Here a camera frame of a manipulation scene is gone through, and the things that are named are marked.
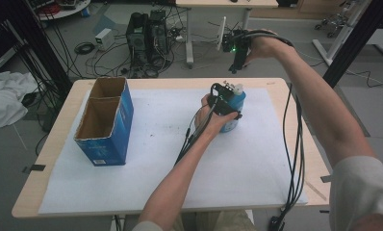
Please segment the open box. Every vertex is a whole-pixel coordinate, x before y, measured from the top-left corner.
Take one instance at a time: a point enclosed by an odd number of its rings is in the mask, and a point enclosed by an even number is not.
[[[74,140],[95,166],[125,165],[134,107],[125,78],[98,78]]]

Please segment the person's right hand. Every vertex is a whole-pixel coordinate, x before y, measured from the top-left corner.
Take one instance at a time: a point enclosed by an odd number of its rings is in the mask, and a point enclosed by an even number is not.
[[[246,57],[244,65],[248,65],[251,61],[258,58],[275,58],[278,52],[283,52],[286,49],[294,48],[277,38],[254,37],[251,40],[250,52]]]

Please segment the forearm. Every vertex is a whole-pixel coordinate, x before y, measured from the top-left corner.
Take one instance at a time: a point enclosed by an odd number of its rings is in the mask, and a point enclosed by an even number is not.
[[[340,97],[291,47],[276,53],[332,166],[353,155],[374,156],[364,134]]]
[[[153,221],[164,230],[171,229],[180,213],[198,162],[213,138],[207,133],[200,136],[149,197],[140,215],[140,221]]]

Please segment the sleeve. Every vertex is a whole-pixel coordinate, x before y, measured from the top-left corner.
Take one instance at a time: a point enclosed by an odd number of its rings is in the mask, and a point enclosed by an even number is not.
[[[338,162],[330,189],[330,226],[348,230],[353,221],[368,214],[383,214],[383,164],[367,156]]]
[[[142,221],[132,231],[163,231],[163,229],[151,221]]]

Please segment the hand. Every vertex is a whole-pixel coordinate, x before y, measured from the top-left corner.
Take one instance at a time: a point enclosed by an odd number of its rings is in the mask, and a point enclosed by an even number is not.
[[[294,50],[294,48],[278,40],[277,38],[254,37],[251,40],[251,51],[246,57],[244,65],[248,65],[251,61],[258,58],[275,58],[278,52],[283,52],[287,49]]]
[[[195,127],[200,125],[201,122],[205,119],[206,115],[210,112],[210,106],[207,102],[207,98],[210,94],[206,94],[201,99],[201,105],[203,106],[200,111],[197,113],[194,121]],[[215,113],[212,114],[212,118],[210,119],[209,124],[207,125],[206,129],[204,130],[204,133],[209,135],[212,139],[219,133],[219,130],[221,130],[221,127],[227,123],[228,121],[233,120],[235,117],[237,117],[238,113],[234,112],[229,115],[217,115]]]

